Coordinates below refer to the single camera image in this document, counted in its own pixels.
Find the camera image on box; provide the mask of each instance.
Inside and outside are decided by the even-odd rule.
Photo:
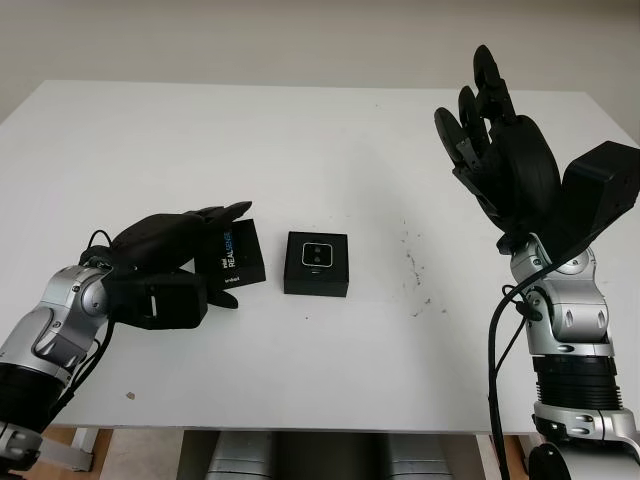
[[[331,267],[333,246],[328,243],[306,242],[302,245],[302,264],[307,267]]]

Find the floor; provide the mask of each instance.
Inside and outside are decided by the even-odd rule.
[[[71,445],[75,428],[48,428],[44,436],[57,442]],[[109,451],[113,430],[100,430],[93,449],[93,469],[91,472],[71,472],[42,462],[37,462],[28,472],[21,472],[27,480],[98,480]]]
[[[45,436],[52,440],[70,444],[75,429],[49,428]],[[356,454],[356,458],[371,457],[371,445],[361,441],[367,434],[341,436],[334,435],[330,442],[324,442],[328,448],[321,456],[316,452],[321,445],[317,436],[300,434],[289,436],[284,446],[291,455],[281,459],[279,476],[288,480],[299,477],[303,467],[313,464],[314,477],[304,475],[306,480],[364,480],[371,478],[371,465],[364,468],[347,453]],[[29,472],[23,474],[27,480],[175,480],[177,478],[182,431],[176,429],[119,429],[100,430],[96,440],[95,460],[91,472],[71,472],[38,462]],[[522,451],[515,437],[507,437],[507,454],[512,480],[526,480],[528,476],[522,466]]]

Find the camera box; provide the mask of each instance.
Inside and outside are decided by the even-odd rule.
[[[346,235],[289,232],[284,293],[346,297],[348,288]]]
[[[212,233],[195,257],[196,273],[207,275],[215,289],[264,282],[264,262],[253,220],[233,222]]]

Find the silver robot arm segment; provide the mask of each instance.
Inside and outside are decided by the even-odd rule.
[[[60,270],[0,347],[0,471],[28,469],[37,459],[53,405],[107,320],[107,272]]]
[[[533,237],[512,256],[511,271],[521,282],[550,264]],[[564,461],[569,478],[605,478],[580,472],[596,475],[607,467],[606,478],[637,479],[640,435],[633,413],[622,406],[615,382],[609,313],[595,284],[595,269],[595,256],[587,249],[525,292],[529,305],[542,318],[527,322],[529,352],[538,375],[534,421],[552,444],[545,447],[545,455],[553,456],[549,452],[557,449],[560,455],[553,461]],[[604,458],[593,461],[602,456],[617,459],[620,468],[610,470],[611,462]],[[592,467],[585,470],[586,464]]]

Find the white wall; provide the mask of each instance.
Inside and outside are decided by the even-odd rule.
[[[44,79],[459,87],[480,43],[640,141],[638,0],[0,0],[0,120]]]

